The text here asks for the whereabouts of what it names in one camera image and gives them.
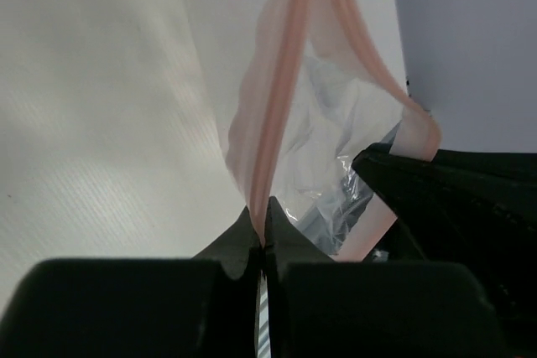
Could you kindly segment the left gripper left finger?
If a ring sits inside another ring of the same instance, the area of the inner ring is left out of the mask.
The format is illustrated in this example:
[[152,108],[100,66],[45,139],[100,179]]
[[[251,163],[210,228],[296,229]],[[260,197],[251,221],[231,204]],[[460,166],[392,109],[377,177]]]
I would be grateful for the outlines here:
[[260,245],[249,213],[192,258],[36,264],[1,320],[4,357],[254,357]]

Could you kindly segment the clear zip top bag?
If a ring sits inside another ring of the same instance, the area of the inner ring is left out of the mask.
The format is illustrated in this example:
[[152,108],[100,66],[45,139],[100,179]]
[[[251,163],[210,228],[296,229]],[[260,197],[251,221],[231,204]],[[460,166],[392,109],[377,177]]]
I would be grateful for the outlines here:
[[396,215],[350,166],[382,139],[431,161],[441,131],[390,73],[357,0],[267,0],[226,154],[261,242],[277,195],[293,222],[319,215],[334,259],[363,260]]

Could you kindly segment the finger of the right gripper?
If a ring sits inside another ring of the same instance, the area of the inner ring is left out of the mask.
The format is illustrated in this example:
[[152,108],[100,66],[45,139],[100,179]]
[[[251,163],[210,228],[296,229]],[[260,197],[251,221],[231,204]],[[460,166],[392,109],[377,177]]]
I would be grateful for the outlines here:
[[426,162],[375,143],[352,168],[425,258],[468,267],[501,319],[535,332],[535,154],[441,150]]

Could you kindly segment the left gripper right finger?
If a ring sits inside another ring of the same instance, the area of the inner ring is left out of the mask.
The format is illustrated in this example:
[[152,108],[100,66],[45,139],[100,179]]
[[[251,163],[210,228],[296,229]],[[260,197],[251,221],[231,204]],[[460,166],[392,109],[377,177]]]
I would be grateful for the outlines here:
[[335,262],[268,202],[265,274],[275,357],[507,357],[482,286],[445,262]]

